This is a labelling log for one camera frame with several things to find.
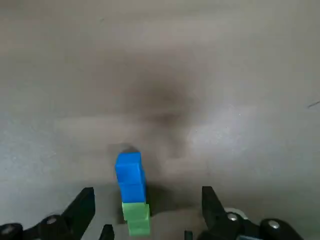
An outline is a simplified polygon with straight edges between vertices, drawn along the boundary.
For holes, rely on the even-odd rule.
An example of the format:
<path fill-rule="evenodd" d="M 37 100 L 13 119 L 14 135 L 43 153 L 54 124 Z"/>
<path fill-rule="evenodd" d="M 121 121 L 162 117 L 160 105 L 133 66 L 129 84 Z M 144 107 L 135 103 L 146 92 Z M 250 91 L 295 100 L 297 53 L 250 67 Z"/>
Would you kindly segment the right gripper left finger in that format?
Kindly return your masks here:
<path fill-rule="evenodd" d="M 93 187 L 85 187 L 62 214 L 45 217 L 35 226 L 24 229 L 20 223 L 0 226 L 2 240 L 80 240 L 96 212 Z"/>

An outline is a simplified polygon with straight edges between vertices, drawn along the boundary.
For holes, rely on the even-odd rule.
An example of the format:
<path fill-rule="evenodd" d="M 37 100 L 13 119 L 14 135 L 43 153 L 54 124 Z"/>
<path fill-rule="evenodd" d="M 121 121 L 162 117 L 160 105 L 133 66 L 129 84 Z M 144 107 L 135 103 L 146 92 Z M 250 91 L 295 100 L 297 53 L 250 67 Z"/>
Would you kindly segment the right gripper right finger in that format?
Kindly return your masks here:
<path fill-rule="evenodd" d="M 290 224 L 278 218 L 255 224 L 235 210 L 226 210 L 211 186 L 201 189 L 201 210 L 207 229 L 198 240 L 303 240 Z"/>

